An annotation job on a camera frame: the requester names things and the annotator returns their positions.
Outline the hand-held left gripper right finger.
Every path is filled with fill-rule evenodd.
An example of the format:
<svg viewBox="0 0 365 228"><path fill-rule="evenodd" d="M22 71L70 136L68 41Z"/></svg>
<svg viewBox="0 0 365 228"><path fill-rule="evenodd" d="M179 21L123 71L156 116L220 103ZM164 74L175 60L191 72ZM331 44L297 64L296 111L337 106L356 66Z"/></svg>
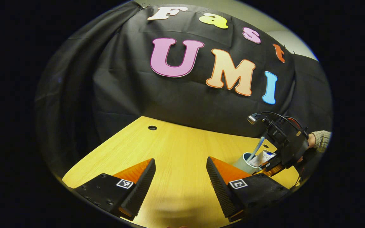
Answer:
<svg viewBox="0 0 365 228"><path fill-rule="evenodd" d="M253 218L290 194L288 188L264 173L250 175L214 157L207 158L206 168L229 222Z"/></svg>

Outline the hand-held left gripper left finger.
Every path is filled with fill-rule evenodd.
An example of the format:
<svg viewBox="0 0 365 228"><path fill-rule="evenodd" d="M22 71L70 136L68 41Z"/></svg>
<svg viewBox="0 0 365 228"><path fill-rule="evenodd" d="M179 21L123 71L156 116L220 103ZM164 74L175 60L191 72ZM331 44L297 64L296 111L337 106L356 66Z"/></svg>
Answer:
<svg viewBox="0 0 365 228"><path fill-rule="evenodd" d="M100 209L133 221L140 211L155 172L155 159L150 158L113 175L101 173L74 190Z"/></svg>

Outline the white toothpaste tube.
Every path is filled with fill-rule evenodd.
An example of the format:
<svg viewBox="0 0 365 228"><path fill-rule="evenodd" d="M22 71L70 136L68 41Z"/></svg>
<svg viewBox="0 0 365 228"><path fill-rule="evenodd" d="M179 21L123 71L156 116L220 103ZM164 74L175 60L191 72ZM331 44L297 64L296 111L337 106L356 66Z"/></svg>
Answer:
<svg viewBox="0 0 365 228"><path fill-rule="evenodd" d="M276 153L273 153L273 152L270 152L270 151L267 151L267 150L263 150L258 155L254 156L248 162L248 164L253 166L253 167L261 167L264 163L268 162L269 160L271 160L275 156L276 156Z"/></svg>

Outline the pale toothbrush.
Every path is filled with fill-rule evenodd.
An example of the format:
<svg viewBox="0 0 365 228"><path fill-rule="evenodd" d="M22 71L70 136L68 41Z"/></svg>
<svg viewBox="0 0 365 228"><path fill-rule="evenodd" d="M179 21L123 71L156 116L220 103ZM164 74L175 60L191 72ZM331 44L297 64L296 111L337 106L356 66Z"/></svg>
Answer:
<svg viewBox="0 0 365 228"><path fill-rule="evenodd" d="M257 146L255 147L254 151L252 152L252 154L247 158L247 160L246 160L247 163L249 163L255 157L256 152L260 149L260 147L262 146L264 141L265 141L265 137L262 136L259 139L259 142L258 142Z"/></svg>

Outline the pale cup with wooden handle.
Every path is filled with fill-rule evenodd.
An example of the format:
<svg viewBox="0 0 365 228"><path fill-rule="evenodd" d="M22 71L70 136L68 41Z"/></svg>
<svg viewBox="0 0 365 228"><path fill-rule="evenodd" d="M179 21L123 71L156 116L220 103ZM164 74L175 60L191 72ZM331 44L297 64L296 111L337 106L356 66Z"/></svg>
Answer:
<svg viewBox="0 0 365 228"><path fill-rule="evenodd" d="M255 167L247 162L247 159L251 157L251 153L243 153L239 159L233 164L234 167L253 175L256 172L261 171L261 167Z"/></svg>

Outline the wooden desktop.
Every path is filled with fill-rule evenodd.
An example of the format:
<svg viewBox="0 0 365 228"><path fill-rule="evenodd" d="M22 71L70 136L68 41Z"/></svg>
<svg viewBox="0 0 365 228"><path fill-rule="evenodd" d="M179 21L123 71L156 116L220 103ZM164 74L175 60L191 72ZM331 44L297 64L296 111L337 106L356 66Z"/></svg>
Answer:
<svg viewBox="0 0 365 228"><path fill-rule="evenodd" d="M233 164L258 141L140 117L77 162L62 181L75 188L101 173L114 175L152 158L156 172L133 224L220 228L229 221L212 188L207 158Z"/></svg>

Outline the black backdrop cloth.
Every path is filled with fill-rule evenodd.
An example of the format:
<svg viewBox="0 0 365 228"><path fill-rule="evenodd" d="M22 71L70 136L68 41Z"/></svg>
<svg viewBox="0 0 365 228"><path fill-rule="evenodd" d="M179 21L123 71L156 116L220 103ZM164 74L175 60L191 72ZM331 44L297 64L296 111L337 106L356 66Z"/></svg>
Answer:
<svg viewBox="0 0 365 228"><path fill-rule="evenodd" d="M104 12L57 49L35 94L42 156L59 177L142 116L259 137L263 127L245 119L263 111L332 131L320 62L286 34L184 4Z"/></svg>

